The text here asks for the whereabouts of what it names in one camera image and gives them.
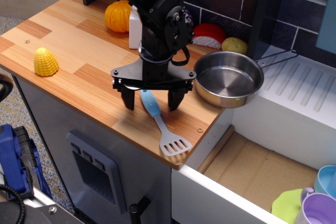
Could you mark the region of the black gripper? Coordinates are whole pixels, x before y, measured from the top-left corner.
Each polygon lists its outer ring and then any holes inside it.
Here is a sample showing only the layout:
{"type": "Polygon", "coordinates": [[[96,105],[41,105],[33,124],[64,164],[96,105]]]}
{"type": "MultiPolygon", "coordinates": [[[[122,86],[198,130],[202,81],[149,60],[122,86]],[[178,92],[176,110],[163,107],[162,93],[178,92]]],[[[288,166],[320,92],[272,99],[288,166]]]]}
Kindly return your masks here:
{"type": "Polygon", "coordinates": [[[121,98],[127,109],[134,110],[135,90],[169,90],[168,105],[170,111],[176,110],[187,92],[193,88],[196,73],[183,66],[190,59],[189,50],[184,47],[184,61],[173,61],[152,58],[143,47],[139,47],[139,59],[134,63],[111,70],[113,87],[121,90],[121,98]]]}

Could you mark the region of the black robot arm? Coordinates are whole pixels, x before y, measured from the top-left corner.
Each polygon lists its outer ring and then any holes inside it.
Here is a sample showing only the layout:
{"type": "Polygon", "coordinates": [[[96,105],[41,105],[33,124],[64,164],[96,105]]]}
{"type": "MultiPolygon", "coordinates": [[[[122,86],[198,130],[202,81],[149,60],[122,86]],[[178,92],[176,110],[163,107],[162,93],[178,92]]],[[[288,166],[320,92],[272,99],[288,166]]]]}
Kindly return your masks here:
{"type": "Polygon", "coordinates": [[[166,90],[174,111],[192,90],[196,74],[184,68],[190,59],[187,45],[194,32],[183,0],[128,0],[142,22],[139,59],[111,71],[113,88],[128,109],[134,109],[136,90],[166,90]]]}

